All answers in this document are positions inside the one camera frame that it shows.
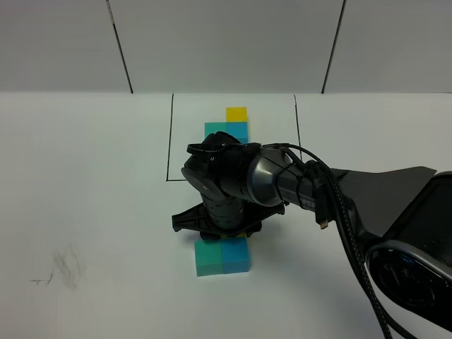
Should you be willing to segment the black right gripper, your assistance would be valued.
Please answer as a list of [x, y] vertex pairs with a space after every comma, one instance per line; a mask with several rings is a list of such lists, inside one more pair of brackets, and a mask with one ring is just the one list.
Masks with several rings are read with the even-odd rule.
[[263, 220], [284, 213], [283, 203], [268, 207], [235, 197], [221, 201], [204, 197], [197, 206], [173, 215], [172, 226], [176, 232], [196, 231], [203, 240], [238, 237], [242, 233], [249, 237], [261, 231]]

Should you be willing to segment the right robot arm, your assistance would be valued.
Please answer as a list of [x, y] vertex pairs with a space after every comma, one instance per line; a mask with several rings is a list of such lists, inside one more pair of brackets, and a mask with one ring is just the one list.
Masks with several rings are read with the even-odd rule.
[[289, 143], [240, 143], [223, 131], [187, 147], [184, 178], [202, 203], [174, 215], [175, 231], [203, 239], [251, 235], [295, 204], [321, 228], [337, 225], [352, 270], [383, 334], [410, 334], [383, 308], [398, 306], [451, 329], [451, 173], [428, 167], [390, 172], [332, 169], [299, 158]]

